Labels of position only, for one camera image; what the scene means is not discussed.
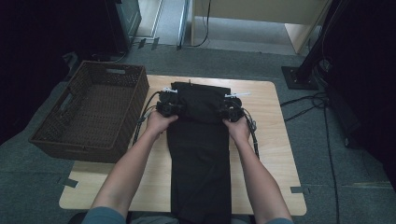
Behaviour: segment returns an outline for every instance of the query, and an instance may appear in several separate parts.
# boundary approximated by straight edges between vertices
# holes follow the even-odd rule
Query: metal base plate
[[[317,91],[318,84],[315,78],[310,75],[308,80],[298,80],[296,77],[296,72],[298,71],[298,67],[286,67],[282,66],[282,73],[285,77],[286,84],[289,89],[292,90],[311,90]]]

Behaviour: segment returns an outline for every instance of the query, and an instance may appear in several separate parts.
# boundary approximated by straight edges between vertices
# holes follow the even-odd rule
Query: hand
[[[165,118],[157,110],[152,110],[150,115],[148,116],[148,125],[146,128],[146,132],[154,134],[157,139],[160,136],[160,133],[165,131],[168,128],[169,124],[177,119],[177,115]]]
[[[228,132],[235,143],[248,142],[250,130],[248,129],[248,122],[245,117],[242,117],[237,122],[230,122],[224,119],[223,123],[227,126]]]

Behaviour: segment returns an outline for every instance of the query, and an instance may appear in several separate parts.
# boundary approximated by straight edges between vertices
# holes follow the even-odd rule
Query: person's right arm
[[[277,217],[291,220],[290,212],[279,186],[254,153],[248,139],[250,132],[245,118],[235,123],[223,121],[238,148],[247,186],[247,196],[256,223],[266,223]]]

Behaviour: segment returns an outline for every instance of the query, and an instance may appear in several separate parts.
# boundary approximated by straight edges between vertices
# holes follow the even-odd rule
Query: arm
[[[235,123],[223,121],[238,148],[247,186],[247,196],[253,208],[256,223],[266,223],[277,217],[291,220],[279,186],[262,165],[248,141],[250,132],[245,118]]]
[[[139,187],[149,153],[160,133],[175,121],[177,116],[164,118],[157,111],[148,117],[148,126],[139,140],[116,163],[98,194],[92,207],[109,207],[127,216],[132,198]]]

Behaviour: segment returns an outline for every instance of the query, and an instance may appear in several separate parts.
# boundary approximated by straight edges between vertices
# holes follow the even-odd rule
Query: person
[[[149,153],[154,142],[160,137],[177,116],[163,117],[153,110],[146,130],[137,142],[122,156],[107,176],[96,195],[83,224],[125,223],[128,209],[139,187]],[[247,196],[253,209],[256,223],[290,224],[291,216],[274,178],[256,157],[248,139],[247,121],[223,121],[238,149],[247,186]],[[164,217],[163,222],[177,223],[174,218]]]

